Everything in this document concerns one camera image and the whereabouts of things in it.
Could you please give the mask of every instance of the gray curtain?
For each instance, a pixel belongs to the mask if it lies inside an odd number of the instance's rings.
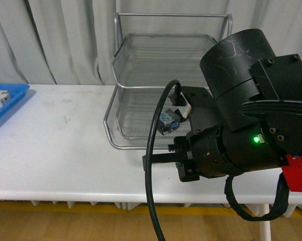
[[[0,83],[115,84],[113,12],[232,14],[276,55],[302,58],[302,0],[0,0]],[[209,34],[219,19],[123,17],[123,32]]]

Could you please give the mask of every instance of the wire mesh tray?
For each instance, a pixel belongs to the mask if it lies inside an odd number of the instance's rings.
[[[199,63],[214,44],[209,35],[129,34],[112,62],[116,82],[122,88],[164,88],[179,79],[206,86]]]
[[[120,88],[116,86],[104,118],[110,143],[117,149],[145,149],[152,117],[163,89]],[[164,110],[171,108],[167,99]],[[191,130],[189,122],[180,124],[174,132],[156,134],[154,148],[167,149],[176,136],[185,136]]]

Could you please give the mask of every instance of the wooden floor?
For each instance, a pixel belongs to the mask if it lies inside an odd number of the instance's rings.
[[[0,241],[157,240],[150,217],[143,212],[38,210],[0,208]],[[161,214],[159,220],[167,241],[259,241],[259,223],[244,221],[236,215],[222,215],[219,210],[217,214]],[[302,241],[302,216],[274,220],[271,231],[273,241]]]

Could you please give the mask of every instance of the red component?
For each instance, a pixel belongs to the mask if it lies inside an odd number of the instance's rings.
[[[302,192],[302,156],[293,158],[286,155],[289,166],[282,166],[285,179],[292,192]]]

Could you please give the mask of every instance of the green led light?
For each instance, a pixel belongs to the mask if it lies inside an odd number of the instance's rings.
[[[254,137],[254,138],[253,138],[253,141],[254,141],[255,143],[259,143],[259,142],[260,142],[259,137]]]

